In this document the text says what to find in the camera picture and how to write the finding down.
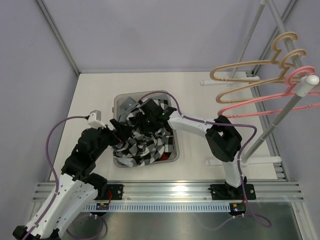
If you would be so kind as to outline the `grey shirt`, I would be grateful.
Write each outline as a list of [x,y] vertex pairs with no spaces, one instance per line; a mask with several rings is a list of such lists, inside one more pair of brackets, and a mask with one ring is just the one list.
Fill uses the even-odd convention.
[[124,123],[127,120],[128,115],[137,108],[139,103],[133,98],[128,97],[120,106],[118,112],[118,122]]

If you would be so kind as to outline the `red black plaid shirt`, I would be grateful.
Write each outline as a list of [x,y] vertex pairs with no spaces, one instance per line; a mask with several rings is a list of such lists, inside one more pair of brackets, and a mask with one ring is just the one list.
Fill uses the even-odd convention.
[[170,157],[171,153],[169,152],[164,152],[161,156],[161,158],[159,158],[159,161],[166,161],[168,160],[168,158]]

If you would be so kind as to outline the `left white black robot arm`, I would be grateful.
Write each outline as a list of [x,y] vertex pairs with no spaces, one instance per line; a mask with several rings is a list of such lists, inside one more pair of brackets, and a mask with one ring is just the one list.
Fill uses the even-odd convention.
[[108,148],[124,143],[132,128],[111,119],[114,129],[88,128],[66,159],[55,187],[26,224],[13,231],[17,240],[60,240],[79,213],[93,200],[106,202],[123,198],[122,184],[108,184],[107,179],[93,173],[96,161]]

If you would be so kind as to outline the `black white plaid shirt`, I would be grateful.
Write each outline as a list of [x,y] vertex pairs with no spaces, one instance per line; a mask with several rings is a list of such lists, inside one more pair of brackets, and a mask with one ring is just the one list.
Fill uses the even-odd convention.
[[144,113],[140,104],[127,116],[121,124],[131,126],[131,137],[124,143],[113,147],[113,157],[120,165],[127,167],[142,167],[156,161],[163,153],[174,152],[174,133],[167,126],[155,133],[142,133],[137,125],[136,114]]

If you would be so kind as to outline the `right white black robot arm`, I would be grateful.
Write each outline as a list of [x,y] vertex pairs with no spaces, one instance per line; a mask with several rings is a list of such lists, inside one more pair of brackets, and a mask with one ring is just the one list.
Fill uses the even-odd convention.
[[139,100],[142,115],[138,117],[140,129],[156,132],[160,128],[188,132],[206,139],[213,156],[222,163],[225,182],[210,186],[213,200],[247,200],[247,192],[253,185],[246,186],[240,164],[242,137],[227,117],[220,115],[212,123],[182,115],[178,108],[163,109],[148,98]]

